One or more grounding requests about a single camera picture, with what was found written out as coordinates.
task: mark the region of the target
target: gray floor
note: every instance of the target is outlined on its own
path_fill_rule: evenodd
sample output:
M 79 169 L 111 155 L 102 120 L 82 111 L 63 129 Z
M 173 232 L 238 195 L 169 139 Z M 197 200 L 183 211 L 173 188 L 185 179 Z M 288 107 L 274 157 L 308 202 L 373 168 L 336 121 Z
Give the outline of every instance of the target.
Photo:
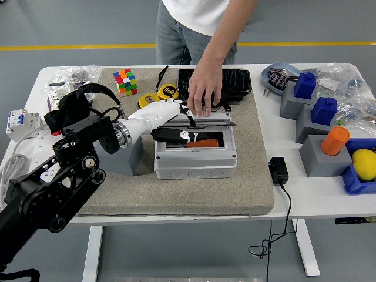
M 0 47 L 155 43 L 157 1 L 6 0 L 0 4 Z M 260 0 L 240 42 L 376 41 L 374 0 Z M 376 89 L 375 46 L 243 47 L 236 63 L 352 63 Z M 0 155 L 8 112 L 24 106 L 46 66 L 153 65 L 154 49 L 0 51 Z M 306 278 L 294 236 L 273 245 L 270 281 L 374 281 L 374 224 L 336 226 L 307 220 L 321 277 Z M 275 231 L 283 228 L 274 222 Z M 268 222 L 106 227 L 98 281 L 116 277 L 263 277 L 266 258 L 247 252 Z M 41 230 L 8 271 L 37 268 L 41 281 L 80 281 L 89 227 Z

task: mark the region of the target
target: rubik's cube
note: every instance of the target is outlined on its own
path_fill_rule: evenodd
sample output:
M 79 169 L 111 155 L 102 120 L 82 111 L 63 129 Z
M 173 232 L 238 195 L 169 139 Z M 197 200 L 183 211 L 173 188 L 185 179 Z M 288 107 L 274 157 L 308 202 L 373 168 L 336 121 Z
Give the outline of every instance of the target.
M 137 81 L 130 69 L 115 72 L 113 78 L 115 79 L 120 97 L 137 94 Z

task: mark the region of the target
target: gray felt mat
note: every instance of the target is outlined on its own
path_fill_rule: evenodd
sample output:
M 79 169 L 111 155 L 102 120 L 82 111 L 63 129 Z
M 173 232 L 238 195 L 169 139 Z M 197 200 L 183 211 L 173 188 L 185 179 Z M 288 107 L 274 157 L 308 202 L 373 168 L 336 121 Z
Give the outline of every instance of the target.
M 106 68 L 99 83 L 114 93 L 113 73 L 125 68 Z M 137 79 L 138 94 L 121 98 L 127 115 L 138 110 L 141 95 L 155 93 L 162 68 L 131 68 Z M 176 84 L 177 68 L 169 68 L 161 82 Z M 105 110 L 114 105 L 107 96 L 97 95 L 93 107 Z M 107 172 L 105 182 L 82 207 L 87 215 L 261 215 L 274 206 L 273 188 L 253 94 L 232 105 L 231 119 L 238 166 L 229 179 L 159 180 L 153 171 L 155 143 L 142 136 L 144 151 L 136 176 Z

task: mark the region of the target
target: white table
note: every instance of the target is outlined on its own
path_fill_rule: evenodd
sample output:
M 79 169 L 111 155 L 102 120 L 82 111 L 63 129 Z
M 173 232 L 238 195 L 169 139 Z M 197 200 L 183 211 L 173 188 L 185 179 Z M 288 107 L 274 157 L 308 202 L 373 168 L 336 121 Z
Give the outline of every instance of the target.
M 322 64 L 294 64 L 300 70 L 316 68 Z M 313 248 L 309 239 L 304 219 L 376 216 L 376 194 L 349 196 L 344 190 L 341 177 L 307 178 L 303 163 L 300 159 L 301 144 L 295 143 L 295 120 L 280 118 L 280 97 L 270 94 L 264 97 L 264 86 L 261 84 L 261 71 L 268 65 L 234 65 L 235 68 L 245 68 L 251 73 L 253 94 L 260 119 L 267 159 L 273 156 L 284 157 L 288 169 L 289 180 L 286 190 L 292 199 L 290 218 L 299 219 L 297 233 L 305 270 L 308 276 L 320 275 Z M 28 112 L 38 112 L 44 116 L 48 112 L 46 103 L 40 103 L 43 96 L 40 89 L 47 83 L 60 67 L 48 67 L 40 71 L 31 91 L 25 108 Z M 352 137 L 376 137 L 369 133 L 350 128 Z M 27 140 L 19 147 L 19 152 L 31 156 L 34 140 Z M 14 143 L 10 142 L 4 160 L 10 157 Z M 148 224 L 170 223 L 183 221 L 213 221 L 213 220 L 275 220 L 285 219 L 288 209 L 288 199 L 279 186 L 273 187 L 274 209 L 263 216 L 221 216 L 221 217 L 192 217 L 192 216 L 86 216 L 75 217 L 72 224 L 89 224 L 90 231 L 88 254 L 86 257 L 84 281 L 95 281 L 99 261 L 100 241 L 103 226 L 111 224 Z

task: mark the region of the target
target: yellow tape measure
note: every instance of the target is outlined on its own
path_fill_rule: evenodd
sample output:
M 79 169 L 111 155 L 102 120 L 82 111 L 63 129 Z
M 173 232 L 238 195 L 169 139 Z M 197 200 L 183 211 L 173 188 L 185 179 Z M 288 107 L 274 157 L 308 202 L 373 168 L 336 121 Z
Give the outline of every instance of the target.
M 158 102 L 160 100 L 161 99 L 158 97 L 157 94 L 151 94 L 151 93 L 145 94 L 145 95 L 142 95 L 141 98 L 139 99 L 138 105 L 140 108 L 143 108 L 152 102 Z
M 176 90 L 176 85 L 174 84 L 163 85 L 157 92 L 157 95 L 161 100 L 179 98 L 179 93 Z

